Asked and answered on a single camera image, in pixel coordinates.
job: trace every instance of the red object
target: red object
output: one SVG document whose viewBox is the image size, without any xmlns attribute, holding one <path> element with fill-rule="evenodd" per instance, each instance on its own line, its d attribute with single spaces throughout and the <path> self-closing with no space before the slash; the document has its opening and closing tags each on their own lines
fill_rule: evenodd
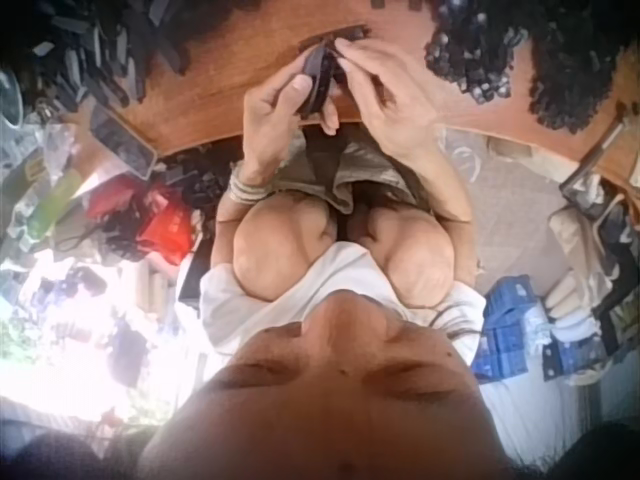
<svg viewBox="0 0 640 480">
<path fill-rule="evenodd" d="M 146 200 L 150 213 L 155 213 L 151 213 L 138 233 L 139 246 L 160 253 L 172 265 L 179 265 L 193 247 L 191 209 L 162 185 L 153 187 Z"/>
<path fill-rule="evenodd" d="M 124 209 L 133 195 L 142 189 L 144 183 L 130 175 L 118 175 L 98 186 L 89 198 L 87 217 L 99 219 L 105 215 Z"/>
</svg>

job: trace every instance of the nose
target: nose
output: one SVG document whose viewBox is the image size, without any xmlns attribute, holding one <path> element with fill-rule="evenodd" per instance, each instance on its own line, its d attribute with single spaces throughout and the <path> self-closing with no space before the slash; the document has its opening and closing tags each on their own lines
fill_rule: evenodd
<svg viewBox="0 0 640 480">
<path fill-rule="evenodd" d="M 334 292 L 302 324 L 302 341 L 311 363 L 335 362 L 358 368 L 382 354 L 400 320 L 372 299 Z"/>
</svg>

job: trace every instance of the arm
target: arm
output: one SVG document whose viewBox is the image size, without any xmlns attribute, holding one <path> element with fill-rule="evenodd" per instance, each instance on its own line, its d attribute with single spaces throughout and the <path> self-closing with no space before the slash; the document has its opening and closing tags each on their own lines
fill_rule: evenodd
<svg viewBox="0 0 640 480">
<path fill-rule="evenodd" d="M 251 174 L 244 165 L 239 168 L 238 178 L 245 185 L 261 187 L 271 181 L 272 176 Z M 216 238 L 211 251 L 212 267 L 222 263 L 233 263 L 233 239 L 240 223 L 252 206 L 235 202 L 228 191 L 222 195 L 216 213 Z"/>
<path fill-rule="evenodd" d="M 338 61 L 347 74 L 362 121 L 387 155 L 418 175 L 436 217 L 451 238 L 454 278 L 473 286 L 477 256 L 471 202 L 458 173 L 442 156 L 431 134 L 436 112 L 425 87 L 428 73 L 406 52 L 380 40 L 352 43 L 338 39 L 335 45 L 344 56 Z M 373 77 L 384 86 L 383 97 Z"/>
<path fill-rule="evenodd" d="M 297 110 L 311 91 L 311 78 L 302 75 L 310 50 L 300 55 L 262 85 L 249 90 L 244 98 L 244 162 L 238 180 L 249 187 L 266 187 L 286 158 L 299 118 Z M 331 100 L 325 103 L 320 124 L 327 135 L 339 127 L 338 112 Z M 234 201 L 229 192 L 220 199 L 216 213 L 216 237 L 211 266 L 233 263 L 236 231 L 252 205 Z"/>
<path fill-rule="evenodd" d="M 429 194 L 429 205 L 445 229 L 455 254 L 454 279 L 470 287 L 475 284 L 478 256 L 471 200 L 466 186 L 451 163 L 433 145 L 423 153 L 414 169 Z"/>
</svg>

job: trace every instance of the fingernail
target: fingernail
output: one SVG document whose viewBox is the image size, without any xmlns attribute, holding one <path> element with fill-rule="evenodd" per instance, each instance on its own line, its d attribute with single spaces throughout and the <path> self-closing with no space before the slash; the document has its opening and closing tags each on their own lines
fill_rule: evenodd
<svg viewBox="0 0 640 480">
<path fill-rule="evenodd" d="M 347 60 L 346 58 L 338 58 L 338 64 L 342 67 L 342 69 L 345 72 L 348 72 L 349 70 L 351 70 L 351 64 L 349 63 L 349 60 Z"/>
<path fill-rule="evenodd" d="M 308 90 L 311 88 L 311 83 L 311 77 L 307 75 L 296 75 L 292 82 L 294 88 L 298 90 Z"/>
<path fill-rule="evenodd" d="M 346 38 L 336 38 L 333 41 L 334 45 L 336 47 L 349 47 L 351 46 L 351 42 L 349 40 L 347 40 Z"/>
</svg>

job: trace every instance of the red bag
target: red bag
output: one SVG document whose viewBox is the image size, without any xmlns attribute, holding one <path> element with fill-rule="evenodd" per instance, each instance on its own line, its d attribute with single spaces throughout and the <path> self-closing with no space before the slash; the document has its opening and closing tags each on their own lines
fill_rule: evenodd
<svg viewBox="0 0 640 480">
<path fill-rule="evenodd" d="M 147 201 L 151 218 L 138 233 L 139 246 L 160 253 L 172 265 L 180 265 L 193 247 L 191 209 L 164 186 L 154 187 Z"/>
</svg>

